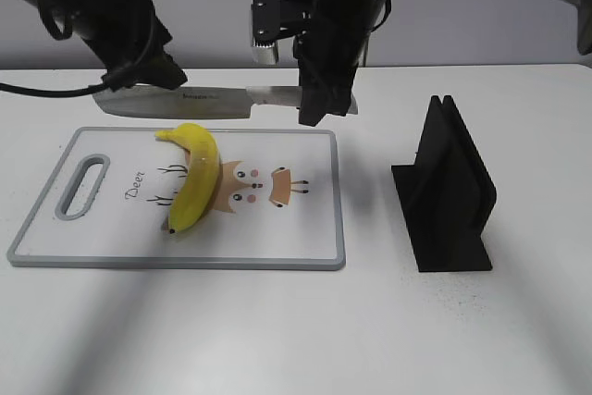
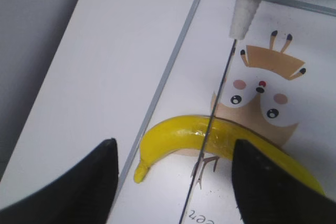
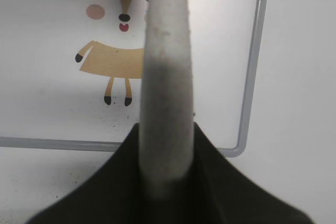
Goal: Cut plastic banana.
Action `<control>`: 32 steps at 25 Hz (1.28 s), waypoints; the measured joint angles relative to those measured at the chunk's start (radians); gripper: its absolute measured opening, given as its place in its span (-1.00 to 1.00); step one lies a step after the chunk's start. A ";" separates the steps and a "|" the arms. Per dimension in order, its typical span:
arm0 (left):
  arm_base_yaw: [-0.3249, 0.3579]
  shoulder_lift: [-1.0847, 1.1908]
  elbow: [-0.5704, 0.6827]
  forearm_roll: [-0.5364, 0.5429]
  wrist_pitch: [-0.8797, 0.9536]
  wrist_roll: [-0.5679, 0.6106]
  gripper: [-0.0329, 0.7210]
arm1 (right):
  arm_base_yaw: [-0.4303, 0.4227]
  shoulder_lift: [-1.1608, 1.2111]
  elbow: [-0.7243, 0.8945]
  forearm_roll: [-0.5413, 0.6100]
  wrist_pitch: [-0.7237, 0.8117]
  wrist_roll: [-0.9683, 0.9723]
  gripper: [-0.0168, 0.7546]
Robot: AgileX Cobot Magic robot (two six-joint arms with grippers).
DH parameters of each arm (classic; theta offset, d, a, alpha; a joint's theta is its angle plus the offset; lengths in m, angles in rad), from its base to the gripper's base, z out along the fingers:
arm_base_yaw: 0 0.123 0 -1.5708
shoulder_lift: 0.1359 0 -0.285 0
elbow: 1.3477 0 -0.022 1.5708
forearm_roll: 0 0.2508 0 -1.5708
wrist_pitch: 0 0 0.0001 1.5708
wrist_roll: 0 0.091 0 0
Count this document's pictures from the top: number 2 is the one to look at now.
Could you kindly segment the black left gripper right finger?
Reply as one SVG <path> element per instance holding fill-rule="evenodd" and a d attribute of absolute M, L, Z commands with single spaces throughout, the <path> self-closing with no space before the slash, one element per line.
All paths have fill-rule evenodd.
<path fill-rule="evenodd" d="M 247 140 L 237 140 L 232 184 L 243 223 L 335 223 L 335 201 L 313 190 Z"/>

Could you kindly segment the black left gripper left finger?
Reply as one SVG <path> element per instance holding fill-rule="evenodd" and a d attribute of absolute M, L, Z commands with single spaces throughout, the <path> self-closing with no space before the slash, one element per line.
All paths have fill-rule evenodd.
<path fill-rule="evenodd" d="M 1 210 L 1 223 L 106 223 L 118 186 L 118 147 L 102 141 L 69 171 Z"/>

